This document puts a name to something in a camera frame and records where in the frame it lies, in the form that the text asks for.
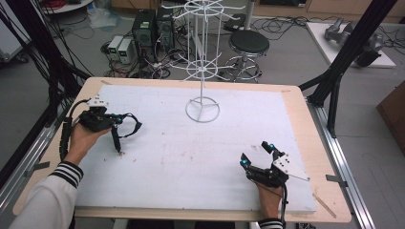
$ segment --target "white board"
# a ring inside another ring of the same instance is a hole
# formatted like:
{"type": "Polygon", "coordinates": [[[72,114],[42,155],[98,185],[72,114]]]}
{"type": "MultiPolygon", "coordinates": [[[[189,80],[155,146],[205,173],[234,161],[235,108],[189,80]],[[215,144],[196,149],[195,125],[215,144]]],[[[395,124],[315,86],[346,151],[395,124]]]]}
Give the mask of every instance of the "white board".
{"type": "MultiPolygon", "coordinates": [[[[307,27],[309,29],[310,34],[316,40],[316,44],[318,45],[319,49],[322,51],[322,54],[328,60],[329,63],[333,62],[334,58],[336,58],[337,54],[340,51],[340,46],[334,40],[326,40],[325,39],[325,29],[329,28],[333,23],[314,23],[308,22],[307,27]]],[[[342,24],[340,26],[340,31],[344,30],[347,24],[342,24]]],[[[374,62],[369,65],[368,67],[371,68],[393,68],[396,64],[388,57],[383,51],[378,52],[381,54],[374,62]]]]}
{"type": "MultiPolygon", "coordinates": [[[[100,97],[107,113],[133,113],[142,127],[121,140],[119,156],[111,135],[102,136],[80,167],[84,178],[77,206],[259,210],[256,185],[245,177],[240,157],[269,168],[271,156],[261,147],[272,142],[304,168],[279,93],[204,90],[220,103],[220,116],[197,123],[186,103],[198,89],[105,85],[100,97]]],[[[132,132],[125,119],[121,135],[132,132]]],[[[288,180],[288,212],[313,212],[309,183],[288,180]]]]}

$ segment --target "black strap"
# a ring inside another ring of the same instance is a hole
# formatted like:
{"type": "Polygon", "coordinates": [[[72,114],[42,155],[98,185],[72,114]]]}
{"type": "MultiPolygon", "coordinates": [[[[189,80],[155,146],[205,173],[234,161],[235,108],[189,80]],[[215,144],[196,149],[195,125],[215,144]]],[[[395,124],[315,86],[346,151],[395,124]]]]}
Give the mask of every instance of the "black strap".
{"type": "Polygon", "coordinates": [[[132,133],[130,133],[128,135],[124,135],[124,136],[119,136],[119,138],[134,135],[139,130],[139,128],[142,126],[142,123],[140,123],[132,113],[122,114],[122,120],[125,119],[125,117],[131,117],[132,119],[134,119],[136,121],[135,128],[134,128],[134,131],[132,133]]]}

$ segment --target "human hand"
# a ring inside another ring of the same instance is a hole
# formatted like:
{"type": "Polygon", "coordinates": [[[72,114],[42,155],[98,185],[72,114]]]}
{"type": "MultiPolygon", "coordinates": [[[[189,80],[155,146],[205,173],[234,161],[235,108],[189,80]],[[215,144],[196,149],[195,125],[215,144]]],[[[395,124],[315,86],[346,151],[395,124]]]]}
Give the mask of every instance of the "human hand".
{"type": "Polygon", "coordinates": [[[98,138],[110,131],[111,129],[107,129],[95,133],[77,123],[71,134],[69,153],[65,156],[64,160],[78,165],[83,157],[87,155],[87,152],[96,144],[98,138]]]}
{"type": "Polygon", "coordinates": [[[266,187],[262,183],[256,183],[259,190],[260,205],[265,219],[278,218],[278,207],[283,196],[283,188],[266,187]]]}

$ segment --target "wire stand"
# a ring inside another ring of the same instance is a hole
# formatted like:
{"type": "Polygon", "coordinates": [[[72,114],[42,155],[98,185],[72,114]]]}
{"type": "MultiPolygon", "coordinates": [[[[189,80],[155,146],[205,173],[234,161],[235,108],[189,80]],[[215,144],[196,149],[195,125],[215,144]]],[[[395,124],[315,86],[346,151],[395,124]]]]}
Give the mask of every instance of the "wire stand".
{"type": "Polygon", "coordinates": [[[219,77],[223,80],[228,80],[220,75],[218,75],[218,69],[226,68],[226,67],[218,67],[218,58],[221,56],[219,53],[219,44],[220,44],[220,31],[221,31],[221,23],[218,24],[218,34],[217,34],[217,50],[216,50],[216,57],[212,60],[207,60],[206,54],[208,50],[208,26],[210,24],[209,18],[212,16],[219,16],[220,22],[222,21],[223,15],[234,20],[238,18],[234,18],[226,13],[224,13],[224,9],[233,9],[233,10],[241,10],[241,8],[231,8],[231,7],[224,7],[220,4],[223,0],[191,0],[185,3],[183,6],[174,6],[174,7],[165,7],[166,9],[174,9],[174,8],[184,8],[184,13],[173,17],[174,19],[179,19],[185,15],[187,15],[187,30],[189,34],[192,34],[192,38],[195,44],[195,50],[198,53],[197,59],[194,61],[190,61],[190,39],[187,40],[187,59],[181,56],[183,60],[185,60],[188,64],[187,67],[178,67],[175,65],[171,65],[174,68],[183,69],[188,72],[188,77],[186,77],[183,81],[188,80],[190,78],[199,79],[201,81],[200,86],[200,96],[190,99],[190,101],[185,106],[185,112],[187,113],[188,117],[196,122],[206,123],[211,122],[220,115],[220,104],[217,103],[213,98],[203,95],[203,88],[205,87],[205,79],[210,79],[212,77],[219,77]],[[190,30],[190,15],[194,15],[194,31],[190,30]],[[200,40],[199,37],[199,17],[202,17],[202,34],[200,40]]]}

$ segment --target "aluminum frame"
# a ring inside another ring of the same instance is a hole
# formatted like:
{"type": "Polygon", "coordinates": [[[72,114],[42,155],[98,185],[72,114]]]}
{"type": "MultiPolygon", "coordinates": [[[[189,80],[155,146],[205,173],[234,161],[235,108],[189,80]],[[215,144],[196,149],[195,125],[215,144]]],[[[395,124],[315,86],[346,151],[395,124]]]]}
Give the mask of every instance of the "aluminum frame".
{"type": "Polygon", "coordinates": [[[348,187],[342,187],[347,198],[349,199],[352,209],[355,213],[357,222],[362,229],[374,229],[373,219],[367,209],[364,199],[361,197],[360,190],[352,175],[352,171],[349,167],[348,161],[343,154],[342,148],[340,147],[337,138],[333,138],[330,131],[328,130],[328,114],[325,112],[324,108],[315,107],[313,104],[308,104],[309,109],[313,115],[312,119],[317,121],[320,130],[324,134],[324,138],[328,143],[328,153],[333,159],[333,166],[336,172],[340,176],[342,181],[346,181],[348,187]]]}
{"type": "Polygon", "coordinates": [[[0,215],[2,215],[4,210],[8,207],[24,180],[32,175],[33,166],[42,157],[56,133],[58,128],[57,123],[58,121],[56,120],[50,127],[44,127],[42,129],[31,148],[27,151],[6,184],[0,190],[0,215]]]}

